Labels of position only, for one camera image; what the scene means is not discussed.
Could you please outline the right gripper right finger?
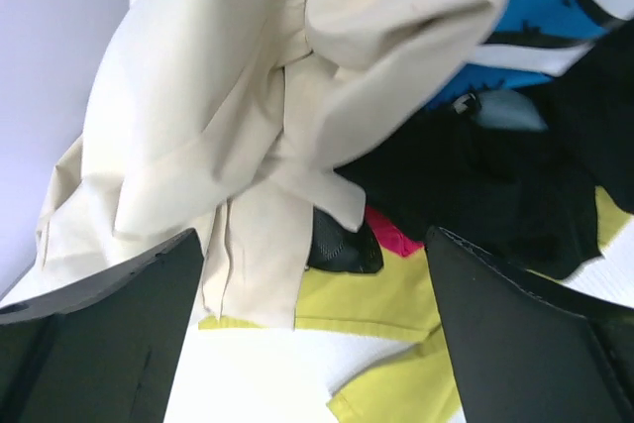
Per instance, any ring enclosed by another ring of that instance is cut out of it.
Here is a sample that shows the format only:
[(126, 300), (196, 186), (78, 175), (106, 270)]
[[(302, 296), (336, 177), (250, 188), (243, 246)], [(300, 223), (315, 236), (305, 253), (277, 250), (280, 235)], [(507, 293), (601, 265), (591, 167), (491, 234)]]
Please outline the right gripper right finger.
[(631, 308), (443, 228), (429, 230), (426, 253), (467, 421), (632, 421)]

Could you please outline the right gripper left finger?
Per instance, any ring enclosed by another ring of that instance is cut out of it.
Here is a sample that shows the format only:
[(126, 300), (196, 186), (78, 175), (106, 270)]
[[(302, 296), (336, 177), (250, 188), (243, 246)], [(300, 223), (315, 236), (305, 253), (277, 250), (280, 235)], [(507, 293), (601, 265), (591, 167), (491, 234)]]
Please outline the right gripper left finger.
[(1, 309), (4, 422), (160, 422), (203, 257), (187, 230)]

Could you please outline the yellow-green cloth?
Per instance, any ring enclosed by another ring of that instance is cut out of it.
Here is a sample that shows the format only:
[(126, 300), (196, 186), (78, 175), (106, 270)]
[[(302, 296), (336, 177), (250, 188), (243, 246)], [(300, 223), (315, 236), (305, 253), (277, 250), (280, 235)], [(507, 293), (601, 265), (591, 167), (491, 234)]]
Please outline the yellow-green cloth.
[(411, 348), (365, 370), (327, 406), (340, 422), (447, 422), (460, 398), (427, 265), (419, 250), (403, 258), (380, 246), (377, 274), (305, 272), (295, 313), (301, 330), (402, 341)]

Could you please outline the black cloth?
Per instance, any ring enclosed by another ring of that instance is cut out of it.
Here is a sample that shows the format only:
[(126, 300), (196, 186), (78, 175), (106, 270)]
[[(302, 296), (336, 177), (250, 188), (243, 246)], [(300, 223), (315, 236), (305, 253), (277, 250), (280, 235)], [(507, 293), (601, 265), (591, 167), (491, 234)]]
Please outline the black cloth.
[(564, 279), (633, 211), (633, 27), (564, 76), (420, 112), (339, 168), (414, 242), (447, 229), (512, 264)]

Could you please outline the beige cloth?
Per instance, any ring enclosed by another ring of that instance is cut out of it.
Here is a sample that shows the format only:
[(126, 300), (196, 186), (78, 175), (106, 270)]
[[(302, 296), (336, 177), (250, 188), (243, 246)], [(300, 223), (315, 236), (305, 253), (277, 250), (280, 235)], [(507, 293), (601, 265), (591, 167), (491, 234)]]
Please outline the beige cloth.
[(436, 93), (507, 0), (135, 0), (53, 170), (33, 269), (56, 289), (186, 228), (200, 315), (290, 327), (315, 209), (357, 230), (336, 173)]

